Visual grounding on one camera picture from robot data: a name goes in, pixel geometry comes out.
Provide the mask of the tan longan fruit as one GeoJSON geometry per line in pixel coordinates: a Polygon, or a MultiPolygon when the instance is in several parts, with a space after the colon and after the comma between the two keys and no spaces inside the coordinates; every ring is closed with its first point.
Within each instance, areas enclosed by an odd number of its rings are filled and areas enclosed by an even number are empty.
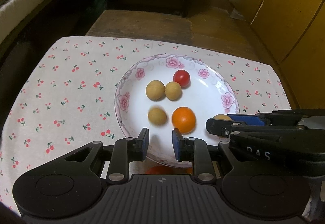
{"type": "Polygon", "coordinates": [[[165,86],[165,95],[171,100],[175,101],[182,95],[182,87],[177,82],[169,82],[165,86]]]}
{"type": "Polygon", "coordinates": [[[165,95],[165,86],[159,80],[151,81],[146,87],[146,95],[151,100],[159,100],[165,95]]]}
{"type": "Polygon", "coordinates": [[[148,120],[157,126],[164,125],[167,121],[167,115],[162,108],[153,107],[148,112],[148,120]]]}
{"type": "Polygon", "coordinates": [[[213,119],[232,121],[232,119],[228,115],[225,115],[225,114],[217,114],[213,117],[213,119]]]}

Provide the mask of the orange tangerine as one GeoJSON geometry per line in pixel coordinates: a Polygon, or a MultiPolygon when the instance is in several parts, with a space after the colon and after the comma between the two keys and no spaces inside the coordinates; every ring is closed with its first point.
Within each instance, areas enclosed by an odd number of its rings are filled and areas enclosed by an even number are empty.
{"type": "Polygon", "coordinates": [[[187,168],[186,173],[187,174],[193,174],[193,169],[192,168],[187,168]]]}
{"type": "Polygon", "coordinates": [[[196,127],[196,116],[188,107],[179,107],[172,114],[172,124],[182,134],[191,133],[196,127]]]}

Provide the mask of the red cherry tomato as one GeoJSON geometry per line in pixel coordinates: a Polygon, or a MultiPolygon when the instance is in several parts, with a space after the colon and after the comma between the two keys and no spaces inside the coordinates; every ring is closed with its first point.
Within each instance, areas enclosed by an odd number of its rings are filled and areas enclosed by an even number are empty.
{"type": "Polygon", "coordinates": [[[149,175],[170,175],[174,173],[175,172],[171,167],[162,165],[151,167],[145,172],[145,174],[149,175]]]}
{"type": "Polygon", "coordinates": [[[178,83],[182,88],[187,87],[191,81],[190,75],[185,70],[178,70],[173,75],[173,81],[178,83]]]}

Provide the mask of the white floral plate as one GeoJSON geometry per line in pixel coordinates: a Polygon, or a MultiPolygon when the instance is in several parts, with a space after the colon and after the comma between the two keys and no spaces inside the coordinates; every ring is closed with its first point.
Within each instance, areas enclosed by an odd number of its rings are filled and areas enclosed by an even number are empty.
{"type": "Polygon", "coordinates": [[[149,129],[146,157],[154,162],[175,168],[190,167],[189,162],[175,159],[172,145],[172,114],[179,107],[188,107],[196,118],[194,129],[184,137],[204,140],[217,145],[218,136],[206,130],[206,121],[217,114],[238,114],[238,100],[228,82],[213,68],[185,55],[157,54],[136,62],[126,71],[117,85],[115,112],[125,137],[135,136],[143,128],[149,129]],[[154,80],[167,84],[177,70],[190,75],[190,83],[175,101],[163,96],[151,100],[145,93],[154,80]]]}

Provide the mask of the cherry print tablecloth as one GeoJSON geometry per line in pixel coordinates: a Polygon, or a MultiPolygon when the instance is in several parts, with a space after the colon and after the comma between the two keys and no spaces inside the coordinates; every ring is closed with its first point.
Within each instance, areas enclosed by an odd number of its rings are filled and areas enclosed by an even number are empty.
{"type": "Polygon", "coordinates": [[[24,78],[1,135],[1,202],[16,210],[12,186],[24,172],[92,140],[122,136],[114,97],[123,74],[156,54],[187,55],[217,70],[248,114],[290,108],[268,65],[193,46],[105,37],[64,37],[24,78]]]}

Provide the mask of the yellow wooden wardrobe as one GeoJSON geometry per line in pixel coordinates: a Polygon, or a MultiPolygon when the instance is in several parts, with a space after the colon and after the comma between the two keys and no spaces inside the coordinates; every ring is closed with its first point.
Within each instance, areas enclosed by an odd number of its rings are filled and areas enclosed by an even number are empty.
{"type": "Polygon", "coordinates": [[[231,0],[301,108],[324,108],[324,0],[231,0]]]}

